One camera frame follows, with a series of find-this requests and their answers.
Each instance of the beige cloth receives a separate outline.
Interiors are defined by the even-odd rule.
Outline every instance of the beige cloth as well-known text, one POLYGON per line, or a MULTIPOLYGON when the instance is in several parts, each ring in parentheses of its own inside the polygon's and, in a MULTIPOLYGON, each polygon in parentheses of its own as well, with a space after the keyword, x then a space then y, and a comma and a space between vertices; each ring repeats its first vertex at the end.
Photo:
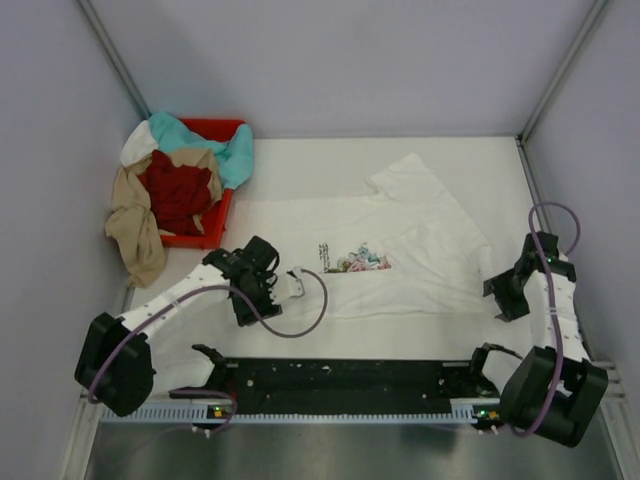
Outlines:
MULTIPOLYGON (((171 152, 169 158, 176 167, 186 165, 211 170, 208 186, 212 204, 222 198, 218 163, 211 150, 181 148, 171 152)), ((151 285, 165 266, 164 249, 156 218, 151 211, 151 200, 138 180, 138 175, 143 173, 150 163, 151 155, 147 155, 130 167, 118 170, 111 201, 113 213, 105 224, 107 237, 118 242, 120 255, 130 273, 129 285, 133 287, 151 285)), ((194 216, 194 222, 203 232, 199 215, 194 216)))

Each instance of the red cloth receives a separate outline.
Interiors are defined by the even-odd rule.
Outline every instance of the red cloth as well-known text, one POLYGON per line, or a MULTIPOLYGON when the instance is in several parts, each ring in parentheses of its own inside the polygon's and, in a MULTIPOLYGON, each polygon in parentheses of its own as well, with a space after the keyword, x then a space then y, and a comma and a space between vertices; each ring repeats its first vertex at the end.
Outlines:
POLYGON ((184 165, 175 167, 168 155, 154 150, 151 163, 138 179, 149 192, 151 211, 159 229, 176 235, 202 235, 193 222, 193 215, 211 208, 208 188, 211 170, 184 165))

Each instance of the red basket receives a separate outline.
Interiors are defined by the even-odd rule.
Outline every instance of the red basket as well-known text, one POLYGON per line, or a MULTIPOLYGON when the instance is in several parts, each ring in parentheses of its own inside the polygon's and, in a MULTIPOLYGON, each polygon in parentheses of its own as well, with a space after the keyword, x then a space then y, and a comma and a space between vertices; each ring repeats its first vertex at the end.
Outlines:
MULTIPOLYGON (((217 142, 231 140, 238 127, 245 123, 244 120, 223 118, 181 118, 180 120, 192 132, 196 132, 207 140, 216 140, 217 142)), ((162 244, 165 247, 200 248, 202 250, 219 248, 222 235, 226 230, 225 224, 232 196, 233 190, 225 188, 222 200, 216 202, 211 210, 202 215, 203 236, 160 235, 162 244)))

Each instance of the gray wall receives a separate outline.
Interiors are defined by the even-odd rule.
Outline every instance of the gray wall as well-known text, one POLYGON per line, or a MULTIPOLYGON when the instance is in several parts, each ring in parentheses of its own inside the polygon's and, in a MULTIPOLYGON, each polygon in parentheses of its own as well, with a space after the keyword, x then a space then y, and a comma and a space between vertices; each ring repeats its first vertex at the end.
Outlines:
POLYGON ((0 477, 55 478, 89 321, 124 273, 105 238, 137 120, 70 1, 0 15, 0 477))
POLYGON ((591 0, 93 0, 152 110, 258 135, 519 132, 591 0))
MULTIPOLYGON (((575 208, 578 307, 640 419, 640 2, 613 2, 531 141, 543 195, 575 208)), ((569 240, 570 221, 554 217, 569 240)))

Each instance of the white cloth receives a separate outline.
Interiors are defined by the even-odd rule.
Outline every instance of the white cloth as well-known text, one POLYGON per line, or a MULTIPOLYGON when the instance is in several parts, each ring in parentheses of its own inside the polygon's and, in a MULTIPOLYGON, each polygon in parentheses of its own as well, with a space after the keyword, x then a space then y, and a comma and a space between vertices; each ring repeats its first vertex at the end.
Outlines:
POLYGON ((130 167, 157 148, 158 142, 156 142, 156 139, 151 135, 149 122, 147 120, 143 120, 140 122, 140 125, 131 132, 127 142, 124 144, 124 147, 122 147, 120 163, 122 163, 123 167, 130 167))
MULTIPOLYGON (((226 241, 242 246, 258 235, 280 252, 281 268, 323 273, 326 318, 495 314, 482 299, 488 242, 420 157, 409 155, 366 182, 370 196, 237 202, 226 241), (324 273, 359 265, 372 269, 324 273)), ((283 305, 278 324, 317 316, 322 291, 312 279, 305 288, 305 297, 283 305)))

